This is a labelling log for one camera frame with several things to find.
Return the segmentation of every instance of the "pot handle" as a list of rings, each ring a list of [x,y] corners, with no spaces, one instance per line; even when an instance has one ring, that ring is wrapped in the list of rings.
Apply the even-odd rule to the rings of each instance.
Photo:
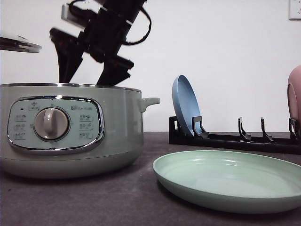
[[[157,104],[160,104],[160,98],[157,97],[140,99],[139,101],[140,111],[143,113],[146,111],[146,108],[148,106],[157,105]]]

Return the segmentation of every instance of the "button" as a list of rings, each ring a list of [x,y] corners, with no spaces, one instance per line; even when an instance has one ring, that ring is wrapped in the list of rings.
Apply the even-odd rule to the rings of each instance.
[[[93,121],[93,116],[90,114],[81,114],[79,116],[79,121]]]
[[[81,123],[79,125],[80,130],[93,130],[93,124],[92,123]]]
[[[37,105],[38,103],[37,102],[32,102],[30,105],[29,105],[29,111],[39,111],[40,110],[40,106]]]
[[[15,133],[14,140],[26,140],[25,133]]]
[[[16,124],[14,127],[15,131],[26,131],[25,124]]]
[[[87,140],[87,139],[92,139],[93,134],[86,132],[86,133],[80,133],[79,134],[79,139],[80,140]]]
[[[15,116],[15,121],[26,121],[26,115],[25,114],[18,114]]]

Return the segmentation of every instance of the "gray table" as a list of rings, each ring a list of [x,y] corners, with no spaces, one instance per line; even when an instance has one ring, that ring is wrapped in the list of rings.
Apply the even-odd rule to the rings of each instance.
[[[1,225],[301,226],[301,208],[269,215],[230,214],[199,207],[167,191],[153,173],[153,161],[167,153],[199,149],[213,148],[169,145],[168,133],[148,132],[143,153],[132,165],[104,175],[36,180],[1,171]],[[301,155],[260,154],[301,164]]]

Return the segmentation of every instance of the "pink object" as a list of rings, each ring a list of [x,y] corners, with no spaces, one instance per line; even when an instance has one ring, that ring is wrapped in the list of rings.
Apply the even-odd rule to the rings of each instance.
[[[288,78],[287,98],[291,118],[301,123],[301,65],[293,69]]]

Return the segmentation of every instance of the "black dish rack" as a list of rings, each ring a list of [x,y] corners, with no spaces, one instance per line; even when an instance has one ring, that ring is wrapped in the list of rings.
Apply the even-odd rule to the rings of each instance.
[[[202,133],[197,133],[196,123],[200,124]],[[264,127],[264,119],[261,118],[262,136],[251,136],[243,129],[242,117],[238,119],[239,135],[222,135],[207,132],[202,125],[202,116],[192,118],[194,136],[186,135],[176,116],[169,117],[169,143],[173,145],[193,145],[206,147],[219,147],[239,149],[247,151],[261,151],[272,153],[301,154],[301,142],[299,135],[299,122],[289,119],[289,138],[277,138],[268,135]]]

